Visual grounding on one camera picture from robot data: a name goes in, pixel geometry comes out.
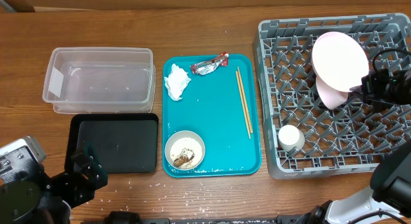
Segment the pink bowl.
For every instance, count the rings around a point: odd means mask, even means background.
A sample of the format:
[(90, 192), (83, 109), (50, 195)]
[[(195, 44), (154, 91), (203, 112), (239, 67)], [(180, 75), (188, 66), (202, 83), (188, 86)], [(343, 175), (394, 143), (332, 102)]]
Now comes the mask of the pink bowl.
[(320, 77), (316, 77), (316, 87), (323, 104), (330, 110), (344, 104), (349, 96), (348, 92), (341, 92), (327, 85)]

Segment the white round plate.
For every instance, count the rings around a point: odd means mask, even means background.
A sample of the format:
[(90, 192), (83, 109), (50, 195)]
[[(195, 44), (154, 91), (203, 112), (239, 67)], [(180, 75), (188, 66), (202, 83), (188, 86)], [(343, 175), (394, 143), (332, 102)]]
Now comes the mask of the white round plate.
[(369, 63), (361, 45), (345, 33), (322, 34), (313, 45), (311, 64), (315, 74), (331, 88), (350, 92), (362, 84), (369, 73)]

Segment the beige cup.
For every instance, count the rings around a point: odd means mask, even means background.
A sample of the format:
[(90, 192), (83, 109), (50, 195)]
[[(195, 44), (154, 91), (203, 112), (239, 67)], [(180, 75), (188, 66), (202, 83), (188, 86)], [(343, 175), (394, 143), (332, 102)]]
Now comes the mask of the beige cup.
[(280, 147), (290, 152), (293, 149), (301, 150), (305, 143), (305, 137), (301, 130), (293, 125), (285, 125), (277, 133)]

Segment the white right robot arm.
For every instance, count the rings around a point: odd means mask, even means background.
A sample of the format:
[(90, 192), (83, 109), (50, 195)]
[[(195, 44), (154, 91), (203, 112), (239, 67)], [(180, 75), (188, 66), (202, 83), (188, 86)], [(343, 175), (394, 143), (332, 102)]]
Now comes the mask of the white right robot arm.
[[(390, 75), (375, 70), (353, 92), (374, 105), (410, 103), (410, 71)], [(302, 215), (297, 223), (371, 223), (410, 217), (410, 141), (385, 157), (372, 174), (370, 186), (343, 200), (327, 201)]]

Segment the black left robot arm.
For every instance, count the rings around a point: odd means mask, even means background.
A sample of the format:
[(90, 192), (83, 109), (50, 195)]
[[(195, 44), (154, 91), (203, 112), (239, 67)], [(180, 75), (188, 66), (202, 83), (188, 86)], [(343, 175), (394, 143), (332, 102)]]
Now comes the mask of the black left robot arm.
[(108, 184), (94, 148), (68, 156), (68, 168), (49, 177), (44, 150), (26, 136), (1, 147), (1, 223), (69, 223), (71, 211)]

